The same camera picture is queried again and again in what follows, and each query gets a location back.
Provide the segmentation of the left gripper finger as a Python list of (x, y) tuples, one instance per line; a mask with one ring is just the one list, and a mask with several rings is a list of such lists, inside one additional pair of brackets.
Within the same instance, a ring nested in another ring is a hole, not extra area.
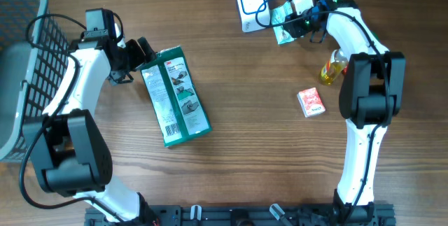
[(111, 71), (107, 77), (108, 82), (112, 85), (121, 85), (126, 83), (132, 83), (134, 78), (126, 71)]
[(141, 37), (137, 40), (144, 53), (144, 64), (150, 63), (157, 59), (157, 53), (151, 48), (149, 42), (145, 37)]

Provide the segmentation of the light green wipes packet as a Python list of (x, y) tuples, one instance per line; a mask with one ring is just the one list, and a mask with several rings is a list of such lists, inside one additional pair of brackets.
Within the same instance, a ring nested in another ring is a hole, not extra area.
[[(285, 2), (282, 6), (274, 8), (271, 13), (271, 24), (283, 24), (286, 21), (286, 16), (293, 12), (290, 2)], [(278, 45), (290, 43), (295, 40), (285, 29), (284, 26), (273, 28), (274, 35)]]

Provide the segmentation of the yellow liquid bottle silver cap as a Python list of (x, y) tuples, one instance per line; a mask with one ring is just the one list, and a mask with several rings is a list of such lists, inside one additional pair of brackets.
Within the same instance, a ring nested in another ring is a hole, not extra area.
[(332, 52), (319, 74), (319, 80), (324, 85), (331, 85), (335, 79), (347, 68), (348, 58), (341, 48)]

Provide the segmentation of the green 3M gloves package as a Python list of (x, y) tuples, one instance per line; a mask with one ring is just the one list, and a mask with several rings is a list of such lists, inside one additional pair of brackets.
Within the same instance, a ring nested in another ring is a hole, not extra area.
[(159, 52), (140, 72), (164, 146), (185, 143), (212, 131), (181, 46)]

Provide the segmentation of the pink juice carton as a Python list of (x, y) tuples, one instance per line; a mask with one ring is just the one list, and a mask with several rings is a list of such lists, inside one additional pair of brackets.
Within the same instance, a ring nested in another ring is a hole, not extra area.
[(298, 92), (297, 99), (306, 118), (320, 115), (326, 111), (315, 87)]

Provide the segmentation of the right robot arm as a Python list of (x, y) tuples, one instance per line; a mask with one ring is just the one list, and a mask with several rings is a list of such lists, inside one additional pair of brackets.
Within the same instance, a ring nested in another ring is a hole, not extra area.
[(330, 204), (301, 206), (294, 225), (396, 224), (391, 204), (376, 204), (373, 182), (382, 139), (402, 101), (405, 56), (382, 45), (364, 23), (354, 0), (287, 0), (295, 8), (285, 30), (293, 37), (324, 31), (347, 59), (339, 93), (347, 145), (342, 177)]

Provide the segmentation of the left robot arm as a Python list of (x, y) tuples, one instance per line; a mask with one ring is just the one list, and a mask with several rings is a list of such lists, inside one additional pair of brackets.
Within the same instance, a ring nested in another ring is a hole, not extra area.
[(28, 148), (19, 171), (24, 200), (43, 210), (86, 202), (108, 225), (159, 225), (143, 195), (113, 175), (111, 152), (93, 115), (105, 80), (131, 83), (130, 72), (155, 59), (148, 43), (124, 41), (120, 17), (104, 8), (85, 12), (80, 37), (67, 48), (31, 47), (70, 59), (52, 101), (23, 126)]

